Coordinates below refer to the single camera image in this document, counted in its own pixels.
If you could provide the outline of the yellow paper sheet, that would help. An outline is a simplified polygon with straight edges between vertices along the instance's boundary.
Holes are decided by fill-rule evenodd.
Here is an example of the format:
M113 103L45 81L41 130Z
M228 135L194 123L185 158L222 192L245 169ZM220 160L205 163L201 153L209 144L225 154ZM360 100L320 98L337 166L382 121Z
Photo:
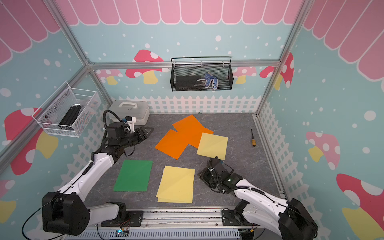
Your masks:
M165 166L156 197L160 203L193 203L195 169Z
M197 150L197 155L209 158L218 157L220 160L225 160L227 145L228 137L203 133Z

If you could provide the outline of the green paper sheet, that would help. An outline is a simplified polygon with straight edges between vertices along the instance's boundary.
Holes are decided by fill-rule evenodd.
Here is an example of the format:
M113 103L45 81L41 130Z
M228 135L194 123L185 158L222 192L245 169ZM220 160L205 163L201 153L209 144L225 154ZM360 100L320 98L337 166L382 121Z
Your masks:
M153 161L125 160L117 177L114 192L146 192Z

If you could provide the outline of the yellow paper sheet bottom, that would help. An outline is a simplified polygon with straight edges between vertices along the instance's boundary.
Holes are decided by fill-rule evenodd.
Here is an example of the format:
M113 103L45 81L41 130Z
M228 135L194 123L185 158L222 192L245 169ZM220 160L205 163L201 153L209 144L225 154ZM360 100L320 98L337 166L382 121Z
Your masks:
M220 160L225 160L227 145L228 137L203 133L197 150L197 155L209 158L218 157Z

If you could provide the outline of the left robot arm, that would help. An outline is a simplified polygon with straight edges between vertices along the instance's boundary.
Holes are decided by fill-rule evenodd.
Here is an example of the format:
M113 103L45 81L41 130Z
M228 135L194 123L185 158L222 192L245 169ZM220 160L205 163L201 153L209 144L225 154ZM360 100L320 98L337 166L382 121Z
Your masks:
M78 236L87 227L104 221L117 221L123 225L128 220L126 205L111 202L87 208L85 200L93 186L121 156L127 157L126 148L135 148L153 133L154 128L135 128L134 118L118 118L107 125L106 115L117 116L113 111L103 113L104 135L100 147L91 153L88 164L66 185L56 192L48 192L42 198L43 230L64 235Z

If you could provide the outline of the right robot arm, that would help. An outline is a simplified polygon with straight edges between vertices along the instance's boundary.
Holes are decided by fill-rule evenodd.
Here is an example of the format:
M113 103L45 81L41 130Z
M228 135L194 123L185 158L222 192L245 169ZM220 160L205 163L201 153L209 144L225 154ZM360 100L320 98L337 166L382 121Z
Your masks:
M234 215L240 223L264 227L284 240L313 240L318 226L302 202L275 197L252 185L218 157L209 159L199 178L213 192L240 199Z

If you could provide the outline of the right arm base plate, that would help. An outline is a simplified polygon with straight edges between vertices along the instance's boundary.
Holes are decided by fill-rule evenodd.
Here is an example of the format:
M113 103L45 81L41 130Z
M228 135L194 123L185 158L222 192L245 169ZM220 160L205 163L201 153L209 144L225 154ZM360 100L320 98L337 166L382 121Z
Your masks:
M236 210L225 208L221 211L223 226L249 226L250 223Z

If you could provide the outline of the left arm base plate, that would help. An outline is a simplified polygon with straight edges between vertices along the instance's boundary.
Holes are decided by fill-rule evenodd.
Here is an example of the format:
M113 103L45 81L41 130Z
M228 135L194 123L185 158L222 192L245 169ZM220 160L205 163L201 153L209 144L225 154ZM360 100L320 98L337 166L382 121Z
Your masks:
M101 227L140 227L143 211L122 211L115 219L103 221Z

